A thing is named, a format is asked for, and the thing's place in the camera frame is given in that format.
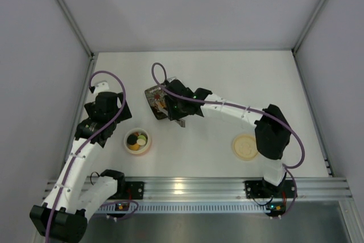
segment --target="cable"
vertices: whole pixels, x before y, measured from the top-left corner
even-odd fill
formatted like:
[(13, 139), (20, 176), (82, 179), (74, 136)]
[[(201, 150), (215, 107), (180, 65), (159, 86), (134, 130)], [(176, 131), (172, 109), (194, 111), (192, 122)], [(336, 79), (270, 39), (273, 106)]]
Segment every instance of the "cable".
[(131, 212), (131, 213), (128, 213), (126, 215), (124, 215), (123, 217), (121, 217), (120, 219), (118, 220), (125, 220), (125, 219), (129, 219), (131, 218), (135, 212), (139, 209), (139, 203), (136, 202), (135, 200), (118, 200), (118, 201), (113, 201), (113, 202), (109, 202), (109, 203), (105, 203), (103, 205), (101, 205), (101, 207), (105, 207), (105, 206), (109, 206), (109, 205), (114, 205), (114, 204), (118, 204), (118, 203), (121, 203), (121, 202), (127, 202), (127, 203), (134, 203), (136, 205), (136, 208)]
[(95, 172), (95, 171), (92, 172), (91, 175), (90, 175), (90, 182), (91, 182), (92, 185), (94, 185), (93, 182), (92, 182), (92, 174), (93, 173), (96, 173), (96, 175), (97, 175), (98, 178), (100, 177), (100, 174), (98, 172)]
[(286, 169), (286, 172), (291, 176), (291, 179), (293, 181), (293, 185), (295, 186), (295, 191), (293, 193), (293, 199), (292, 199), (292, 202), (291, 204), (289, 205), (288, 209), (286, 210), (286, 212), (283, 214), (284, 216), (292, 209), (295, 201), (296, 201), (296, 196), (297, 196), (297, 184), (296, 184), (296, 180), (295, 178), (293, 177), (292, 173), (290, 172), (290, 170), (287, 168), (287, 166), (284, 164), (283, 165), (284, 169)]
[[(94, 138), (96, 137), (97, 135), (99, 135), (99, 133), (101, 133), (103, 130), (105, 130), (107, 127), (109, 127), (118, 117), (119, 115), (121, 114), (121, 112), (123, 111), (123, 108), (125, 106), (125, 103), (126, 103), (126, 93), (125, 93), (125, 87), (122, 83), (122, 81), (113, 73), (109, 72), (109, 71), (97, 71), (95, 72), (94, 74), (91, 75), (91, 78), (90, 78), (90, 81), (89, 81), (89, 87), (91, 87), (91, 81), (92, 79), (100, 74), (100, 73), (105, 73), (105, 74), (108, 74), (112, 77), (114, 77), (120, 84), (121, 86), (121, 89), (123, 91), (123, 101), (121, 103), (121, 107), (118, 111), (118, 113), (114, 116), (114, 118), (112, 118), (106, 125), (104, 125), (102, 128), (100, 128), (99, 130), (97, 130), (91, 137), (89, 137), (78, 149), (77, 151), (75, 152), (75, 155), (78, 155), (81, 150)], [(64, 174), (64, 177), (63, 177), (63, 180), (62, 180), (62, 185), (65, 185), (66, 181), (67, 181), (67, 177), (69, 175), (69, 172), (71, 170), (71, 167), (73, 165), (73, 162), (75, 161), (75, 157), (73, 157), (71, 159), (71, 161), (69, 162), (69, 165), (66, 169), (66, 172)], [(58, 190), (58, 193), (57, 193), (57, 196), (56, 196), (56, 199), (55, 199), (55, 202), (52, 206), (52, 209), (51, 209), (51, 213), (49, 214), (49, 218), (48, 218), (48, 222), (47, 222), (47, 229), (45, 230), (45, 243), (49, 243), (49, 234), (50, 234), (50, 231), (51, 231), (51, 224), (52, 224), (52, 219), (53, 219), (53, 215), (55, 213), (55, 210), (56, 210), (56, 207), (57, 207), (57, 203), (61, 197), (61, 194), (62, 194), (62, 191), (63, 191), (63, 187), (59, 188)]]
[(126, 190), (126, 192), (129, 194), (129, 200), (131, 200), (131, 189)]
[(167, 79), (167, 72), (166, 72), (166, 69), (164, 68), (164, 66), (160, 63), (154, 63), (152, 65), (152, 77), (153, 77), (153, 80), (154, 82), (156, 82), (157, 86), (163, 90), (164, 92), (166, 92), (167, 94), (171, 95), (171, 96), (174, 96), (176, 98), (179, 98), (181, 100), (185, 100), (185, 101), (190, 101), (190, 102), (197, 102), (199, 104), (211, 104), (211, 105), (227, 105), (227, 106), (232, 106), (234, 108), (239, 108), (239, 109), (243, 109), (243, 110), (248, 110), (248, 111), (251, 111), (251, 112), (254, 112), (254, 113), (258, 113), (258, 114), (261, 114), (261, 115), (264, 115), (266, 117), (269, 117), (271, 118), (272, 120), (276, 121), (277, 123), (279, 123), (280, 125), (282, 125), (284, 128), (286, 128), (289, 132), (291, 132), (291, 134), (297, 139), (298, 141), (298, 144), (301, 148), (301, 152), (302, 152), (302, 155), (301, 155), (301, 159), (300, 161), (293, 165), (293, 166), (285, 166), (287, 169), (295, 169), (295, 168), (298, 168), (302, 165), (302, 163), (304, 162), (304, 159), (305, 159), (305, 148), (303, 146), (303, 143), (300, 139), (300, 137), (297, 135), (297, 133), (291, 129), (291, 127), (289, 125), (287, 125), (285, 122), (281, 121), (280, 119), (274, 117), (273, 115), (269, 114), (269, 113), (266, 113), (264, 111), (261, 111), (261, 110), (258, 110), (258, 109), (254, 109), (254, 108), (250, 108), (250, 107), (245, 107), (245, 106), (242, 106), (242, 105), (237, 105), (237, 104), (232, 104), (230, 102), (214, 102), (214, 101), (204, 101), (204, 100), (198, 100), (198, 99), (192, 99), (192, 98), (187, 98), (187, 97), (184, 97), (184, 96), (181, 96), (181, 95), (178, 95), (176, 93), (173, 93), (171, 91), (169, 91), (168, 89), (166, 89), (164, 86), (161, 85), (160, 82), (158, 82), (157, 78), (155, 77), (155, 74), (154, 74), (154, 67), (158, 65), (162, 68), (163, 72), (164, 72), (164, 81), (166, 81)]
[(283, 204), (284, 206), (286, 206), (286, 203), (287, 203), (287, 198), (286, 198), (286, 192), (282, 192), (282, 200), (283, 200)]
[(270, 203), (273, 201), (273, 197), (271, 197), (271, 199), (270, 199), (269, 201), (267, 201), (266, 203), (264, 203), (264, 204), (259, 204), (259, 203), (255, 200), (255, 198), (253, 198), (253, 197), (252, 197), (252, 199), (253, 199), (253, 201), (254, 201), (257, 205), (259, 205), (259, 206), (261, 206), (261, 207), (267, 206), (268, 204), (270, 204)]

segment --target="gray wall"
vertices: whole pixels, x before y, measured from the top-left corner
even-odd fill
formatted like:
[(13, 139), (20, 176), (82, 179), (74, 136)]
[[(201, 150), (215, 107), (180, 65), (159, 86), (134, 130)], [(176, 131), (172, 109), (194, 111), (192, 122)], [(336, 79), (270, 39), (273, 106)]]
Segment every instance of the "gray wall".
[(318, 0), (66, 0), (98, 51), (290, 49)]
[(0, 242), (29, 242), (88, 64), (54, 0), (0, 0)]
[(364, 0), (329, 0), (299, 50), (299, 66), (336, 174), (364, 218)]

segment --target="white table surface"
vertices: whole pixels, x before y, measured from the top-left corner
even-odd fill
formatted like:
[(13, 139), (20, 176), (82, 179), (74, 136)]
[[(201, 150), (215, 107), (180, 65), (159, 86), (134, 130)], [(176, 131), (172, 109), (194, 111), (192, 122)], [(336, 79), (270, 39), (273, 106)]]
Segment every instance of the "white table surface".
[[(302, 166), (292, 170), (297, 177), (328, 176), (317, 135), (290, 51), (204, 51), (204, 52), (122, 52), (101, 53), (95, 71), (115, 73), (125, 85), (126, 100), (133, 115), (121, 122), (107, 141), (91, 171), (122, 171), (126, 176), (173, 177), (260, 177), (262, 156), (245, 162), (238, 159), (231, 144), (242, 129), (220, 120), (186, 117), (186, 128), (169, 120), (158, 121), (148, 106), (144, 90), (155, 85), (151, 77), (154, 62), (164, 64), (168, 77), (176, 76), (186, 86), (212, 90), (242, 105), (280, 107), (306, 149)], [(157, 68), (157, 77), (163, 79)], [(107, 79), (110, 91), (119, 92), (118, 83), (107, 75), (97, 75), (94, 83)], [(87, 102), (93, 101), (89, 94)], [(127, 153), (124, 135), (132, 128), (146, 129), (152, 138), (151, 150), (142, 156)], [(296, 139), (284, 151), (283, 162), (299, 161)]]

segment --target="cable clip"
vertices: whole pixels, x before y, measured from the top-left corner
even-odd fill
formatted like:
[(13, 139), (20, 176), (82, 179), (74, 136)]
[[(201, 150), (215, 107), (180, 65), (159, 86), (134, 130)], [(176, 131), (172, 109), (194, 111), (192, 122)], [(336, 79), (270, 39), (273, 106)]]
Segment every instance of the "cable clip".
[(86, 159), (86, 156), (80, 156), (80, 155), (76, 155), (74, 153), (70, 153), (70, 155), (72, 158), (80, 158), (80, 159)]
[(224, 114), (223, 114), (223, 112), (222, 112), (222, 109), (224, 108), (225, 103), (227, 102), (227, 100), (221, 99), (221, 101), (220, 101), (220, 102), (222, 102), (222, 104), (221, 104), (221, 105), (219, 105), (219, 107), (220, 107), (220, 115), (221, 115), (221, 119), (222, 119), (222, 120), (224, 120)]
[(70, 189), (69, 187), (66, 187), (65, 185), (63, 184), (55, 184), (56, 187), (59, 187), (59, 188), (65, 188), (65, 189)]
[(247, 106), (247, 107), (245, 108), (245, 110), (244, 110), (243, 114), (241, 115), (241, 118), (242, 118), (242, 119), (244, 119), (245, 114), (249, 111), (249, 109), (250, 109), (250, 106)]

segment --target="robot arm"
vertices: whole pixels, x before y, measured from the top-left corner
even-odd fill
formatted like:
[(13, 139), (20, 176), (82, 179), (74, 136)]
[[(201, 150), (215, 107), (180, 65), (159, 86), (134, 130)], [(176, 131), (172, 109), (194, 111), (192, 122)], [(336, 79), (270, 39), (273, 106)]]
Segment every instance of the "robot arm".
[(107, 139), (111, 137), (118, 123), (131, 118), (129, 107), (125, 102), (117, 119), (76, 154), (81, 145), (111, 121), (120, 110), (118, 100), (122, 102), (123, 93), (116, 94), (105, 90), (108, 90), (106, 82), (92, 88), (94, 94), (97, 94), (95, 102), (85, 105), (89, 118), (77, 126), (67, 162), (42, 206), (35, 205), (30, 212), (32, 222), (43, 236), (46, 235), (51, 209), (56, 204), (49, 233), (50, 237), (64, 242), (79, 242), (95, 211), (109, 197), (125, 190), (124, 174), (118, 171), (105, 170), (101, 173), (97, 183), (84, 194), (81, 194), (85, 179), (90, 174), (90, 168), (99, 153), (102, 153)]
[[(226, 103), (233, 102), (224, 100), (210, 90), (198, 88), (195, 92), (192, 92), (177, 79), (170, 83), (167, 82), (165, 85), (167, 90), (183, 97), (220, 103), (199, 104), (167, 94), (164, 99), (170, 120), (196, 114), (205, 118), (221, 119), (241, 126), (246, 131), (255, 134), (257, 149), (264, 156), (263, 184), (269, 191), (279, 192), (279, 188), (286, 178), (286, 171), (282, 165), (282, 156), (291, 135), (287, 129), (262, 114), (249, 111), (249, 108), (244, 110), (226, 105)], [(266, 109), (255, 109), (266, 112), (288, 124), (280, 109), (275, 105), (269, 105)]]

